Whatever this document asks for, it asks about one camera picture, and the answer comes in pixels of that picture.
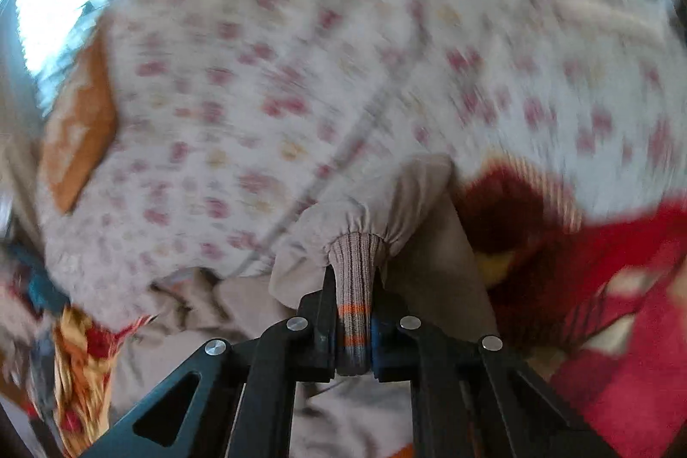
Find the striped fabric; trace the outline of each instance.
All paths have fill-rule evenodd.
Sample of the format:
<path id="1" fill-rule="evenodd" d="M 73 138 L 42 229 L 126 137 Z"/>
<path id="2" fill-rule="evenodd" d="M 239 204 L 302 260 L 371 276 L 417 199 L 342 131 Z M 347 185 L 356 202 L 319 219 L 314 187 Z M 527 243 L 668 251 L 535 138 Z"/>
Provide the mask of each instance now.
<path id="1" fill-rule="evenodd" d="M 489 158 L 482 165 L 481 173 L 466 185 L 462 185 L 460 191 L 472 191 L 485 177 L 494 173 L 507 173 L 526 183 L 541 196 L 547 210 L 561 223 L 566 233 L 574 233 L 582 227 L 583 212 L 578 208 L 575 197 L 562 179 L 553 173 L 545 173 L 525 158 L 507 153 Z"/>
<path id="2" fill-rule="evenodd" d="M 64 456 L 76 458 L 109 429 L 112 370 L 126 337 L 152 320 L 144 315 L 119 332 L 67 306 L 53 329 L 55 425 Z"/>
<path id="3" fill-rule="evenodd" d="M 370 370 L 370 313 L 374 269 L 383 261 L 386 247 L 370 233 L 349 233 L 334 241 L 329 262 L 337 281 L 339 355 L 341 375 Z"/>

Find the yellow fabric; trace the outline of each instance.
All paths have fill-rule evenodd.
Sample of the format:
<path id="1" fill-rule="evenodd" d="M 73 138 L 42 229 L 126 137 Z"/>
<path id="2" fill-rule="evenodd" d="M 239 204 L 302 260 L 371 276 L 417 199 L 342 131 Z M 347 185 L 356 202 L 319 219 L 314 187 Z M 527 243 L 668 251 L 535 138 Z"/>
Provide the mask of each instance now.
<path id="1" fill-rule="evenodd" d="M 55 206 L 69 212 L 117 132 L 101 20 L 79 53 L 46 125 L 39 173 Z"/>
<path id="2" fill-rule="evenodd" d="M 565 352 L 557 347 L 533 347 L 525 361 L 535 373 L 549 382 L 567 359 Z"/>
<path id="3" fill-rule="evenodd" d="M 503 252 L 498 255 L 485 255 L 482 252 L 475 253 L 477 269 L 487 289 L 503 282 L 508 276 L 508 267 L 513 262 L 515 251 Z"/>
<path id="4" fill-rule="evenodd" d="M 92 325 L 93 321 L 85 313 L 66 307 L 54 329 L 57 404 L 54 419 L 64 443 L 64 452 L 69 457 L 80 455 L 109 428 L 109 376 L 118 349 L 106 359 L 88 355 L 86 331 Z M 75 431 L 64 427 L 69 410 L 80 422 L 81 427 Z"/>

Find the clothing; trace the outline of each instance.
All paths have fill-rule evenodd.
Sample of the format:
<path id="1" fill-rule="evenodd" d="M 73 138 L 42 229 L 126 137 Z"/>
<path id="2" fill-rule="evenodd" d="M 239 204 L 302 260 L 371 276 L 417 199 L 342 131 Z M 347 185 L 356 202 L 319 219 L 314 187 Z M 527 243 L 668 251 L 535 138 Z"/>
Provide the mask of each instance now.
<path id="1" fill-rule="evenodd" d="M 208 338 L 236 343 L 293 316 L 301 297 L 322 288 L 328 264 L 337 277 L 343 326 L 339 372 L 366 370 L 363 342 L 369 340 L 371 300 L 365 298 L 371 297 L 375 266 L 382 267 L 386 288 L 404 296 L 411 312 L 448 335 L 476 340 L 496 332 L 473 253 L 447 195 L 452 180 L 448 157 L 411 158 L 304 212 L 278 253 L 272 278 L 236 277 L 214 285 L 216 280 L 195 269 L 158 285 L 152 296 L 163 311 L 125 342 L 119 356 L 114 414 L 130 409 Z M 382 385 L 368 374 L 298 385 L 291 433 L 295 458 L 389 458 L 411 439 L 407 383 Z"/>
<path id="2" fill-rule="evenodd" d="M 79 309 L 64 309 L 53 329 L 53 417 L 67 458 L 78 457 L 109 428 L 111 373 L 119 348 L 149 318 L 142 317 L 126 330 L 113 333 Z"/>
<path id="3" fill-rule="evenodd" d="M 555 0 L 119 0 L 120 127 L 71 215 L 39 186 L 46 262 L 119 330 L 180 268 L 271 270 L 298 212 L 376 162 L 528 158 L 605 218 L 687 185 L 687 58 L 566 25 Z"/>
<path id="4" fill-rule="evenodd" d="M 501 337 L 621 457 L 659 458 L 687 419 L 686 199 L 593 223 L 533 171 L 496 165 L 454 201 L 474 250 L 507 263 Z"/>
<path id="5" fill-rule="evenodd" d="M 449 189 L 449 156 L 422 154 L 386 166 L 349 191 L 324 198 L 301 214 L 279 249 L 270 293 L 295 307 L 319 289 L 324 268 L 337 280 L 341 354 L 337 370 L 370 367 L 370 313 L 375 270 L 410 312 L 450 337 L 476 341 L 497 332 Z"/>

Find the beige cloth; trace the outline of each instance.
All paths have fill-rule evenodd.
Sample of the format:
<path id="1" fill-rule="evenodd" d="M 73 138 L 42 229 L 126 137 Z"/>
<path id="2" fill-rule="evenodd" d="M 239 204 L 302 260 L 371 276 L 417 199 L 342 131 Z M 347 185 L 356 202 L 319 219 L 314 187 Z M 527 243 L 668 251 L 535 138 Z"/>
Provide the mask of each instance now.
<path id="1" fill-rule="evenodd" d="M 364 234 L 382 245 L 367 273 L 386 264 L 386 288 L 403 296 L 411 312 L 454 338 L 476 341 L 495 334 L 475 255 L 451 204 L 455 183 L 449 156 L 421 154 L 315 204 L 277 251 L 270 293 L 285 306 L 297 306 L 303 294 L 322 286 L 327 265 L 335 273 L 343 267 L 332 247 L 346 236 Z M 337 285 L 338 305 L 350 295 L 347 288 Z"/>
<path id="2" fill-rule="evenodd" d="M 29 345 L 0 327 L 0 395 L 19 407 L 27 402 L 29 350 Z"/>
<path id="3" fill-rule="evenodd" d="M 114 416 L 128 411 L 207 339 L 255 338 L 291 316 L 303 295 L 321 289 L 329 255 L 325 245 L 336 231 L 376 228 L 386 246 L 382 254 L 395 257 L 387 262 L 387 288 L 403 295 L 424 320 L 458 338 L 496 332 L 474 255 L 448 197 L 453 178 L 448 157 L 413 158 L 304 214 L 313 219 L 299 222 L 277 252 L 279 266 L 271 281 L 267 276 L 229 278 L 213 286 L 197 271 L 174 289 L 158 291 L 159 316 L 119 354 L 112 382 Z M 306 237 L 297 241 L 299 232 Z M 382 385 L 365 375 L 298 385 L 294 458 L 388 458 L 411 440 L 407 383 Z"/>
<path id="4" fill-rule="evenodd" d="M 36 209 L 35 147 L 19 133 L 0 133 L 0 189 L 12 195 L 12 212 L 33 246 L 42 250 L 43 241 Z"/>

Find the floral print fabric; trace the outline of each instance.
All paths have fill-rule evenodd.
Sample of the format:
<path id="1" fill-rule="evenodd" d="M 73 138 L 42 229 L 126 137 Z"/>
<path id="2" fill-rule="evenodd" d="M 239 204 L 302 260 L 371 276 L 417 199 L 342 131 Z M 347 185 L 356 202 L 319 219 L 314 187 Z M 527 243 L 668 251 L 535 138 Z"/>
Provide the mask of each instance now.
<path id="1" fill-rule="evenodd" d="M 551 0 L 120 0 L 120 129 L 70 216 L 45 192 L 53 278 L 119 329 L 178 268 L 271 269 L 298 213 L 380 159 L 494 152 L 560 173 L 603 217 L 684 183 L 686 59 L 567 27 Z"/>

